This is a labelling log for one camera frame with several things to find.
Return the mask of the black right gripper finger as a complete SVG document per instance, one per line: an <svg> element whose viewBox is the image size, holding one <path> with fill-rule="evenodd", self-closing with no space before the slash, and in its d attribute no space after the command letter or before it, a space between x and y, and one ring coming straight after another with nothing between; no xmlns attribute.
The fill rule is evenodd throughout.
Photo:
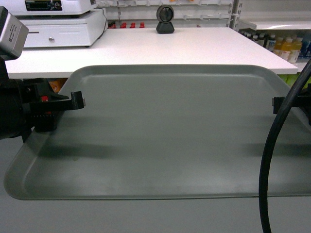
<svg viewBox="0 0 311 233"><path fill-rule="evenodd" d="M285 101L285 97L274 97L272 100L273 114L277 114L281 108L282 103ZM300 108L306 115L311 113L311 97L310 96L298 96L291 104L291 107Z"/></svg>

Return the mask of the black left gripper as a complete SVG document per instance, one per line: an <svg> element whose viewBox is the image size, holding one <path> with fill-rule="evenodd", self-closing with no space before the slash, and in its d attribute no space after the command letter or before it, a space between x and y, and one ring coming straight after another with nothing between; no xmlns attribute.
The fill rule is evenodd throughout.
<svg viewBox="0 0 311 233"><path fill-rule="evenodd" d="M71 99L54 92L47 79L25 79L24 101L30 105L26 120L37 132L50 132L57 128L59 111L83 109L86 106L82 92L71 92Z"/></svg>

